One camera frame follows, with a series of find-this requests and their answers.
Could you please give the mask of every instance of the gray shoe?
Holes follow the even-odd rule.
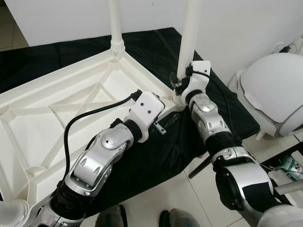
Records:
[[[127,227],[125,208],[122,205],[115,205],[101,212],[95,227]]]
[[[159,227],[200,227],[197,220],[188,212],[172,209],[164,210],[160,215]]]

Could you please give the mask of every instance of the white pole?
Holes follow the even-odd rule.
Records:
[[[202,0],[187,0],[187,10],[184,22],[184,29],[181,40],[177,78],[185,77],[185,69],[193,61],[196,38],[199,30]],[[181,104],[180,97],[173,93],[173,101]]]
[[[303,190],[303,179],[275,187],[280,195]]]
[[[26,218],[27,212],[28,204],[23,200],[15,200],[13,202],[0,201],[0,226],[21,226],[21,222]]]
[[[108,0],[110,30],[112,33],[111,49],[114,52],[124,51],[124,41],[120,24],[119,0]]]

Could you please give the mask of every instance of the white plastic tray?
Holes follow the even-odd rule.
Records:
[[[140,89],[160,96],[160,119],[180,111],[172,91],[126,52],[111,50],[0,94],[0,191],[29,208],[54,191],[65,168],[63,132],[74,116],[122,100]],[[88,141],[123,119],[133,101],[77,121],[69,132],[72,164]]]

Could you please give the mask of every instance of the floor tile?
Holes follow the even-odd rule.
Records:
[[[14,22],[14,18],[7,6],[0,6],[0,24]]]
[[[303,141],[303,132],[300,132],[298,134],[296,134],[296,137],[299,139],[299,141]]]
[[[85,219],[81,223],[80,227],[95,227],[95,223],[96,223],[96,219],[97,219],[98,215],[99,214],[96,214],[94,216],[91,216],[91,217]]]
[[[20,45],[27,45],[27,41],[25,40],[18,25],[15,23],[13,46],[20,46]]]
[[[201,159],[195,158],[185,169],[185,173],[188,175],[205,158],[206,156]],[[227,209],[221,203],[215,183],[215,172],[211,164],[190,179],[190,182],[213,227],[226,227],[242,218],[238,212]]]
[[[258,159],[256,158],[256,156],[254,155],[254,153],[251,152],[251,150],[249,149],[249,147],[247,147],[247,145],[246,145],[244,142],[242,142],[242,146],[248,151],[248,153],[249,153],[253,158],[255,158],[255,160],[258,160]]]
[[[13,46],[12,49],[15,50],[15,49],[26,48],[26,47],[29,47],[29,45],[25,44],[25,45]]]
[[[160,213],[173,208],[190,212],[202,227],[211,226],[184,172],[122,204],[131,227],[158,227]]]
[[[228,227],[250,227],[250,225],[247,223],[245,219],[240,219],[239,221],[236,221],[235,223],[232,223]]]
[[[14,22],[0,24],[0,48],[11,47],[14,33]]]
[[[261,163],[298,143],[294,136],[274,138],[266,134],[259,141],[255,137],[253,135],[243,142]]]
[[[0,52],[1,51],[8,51],[8,50],[11,50],[11,47],[0,48]]]

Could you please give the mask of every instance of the robotic arm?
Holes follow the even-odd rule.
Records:
[[[124,122],[116,120],[112,128],[94,137],[31,227],[80,226],[88,206],[109,177],[113,164],[134,142],[148,139],[148,128],[165,108],[153,93],[137,93],[140,97]]]
[[[187,76],[174,88],[181,94],[183,103],[189,106],[192,119],[209,152],[221,202],[230,210],[237,210],[252,227],[293,222],[294,216],[290,213],[294,214],[294,209],[298,208],[282,205],[275,199],[269,176],[242,147],[241,141],[234,137],[218,114],[217,105],[206,95],[210,62],[194,61],[186,72]]]

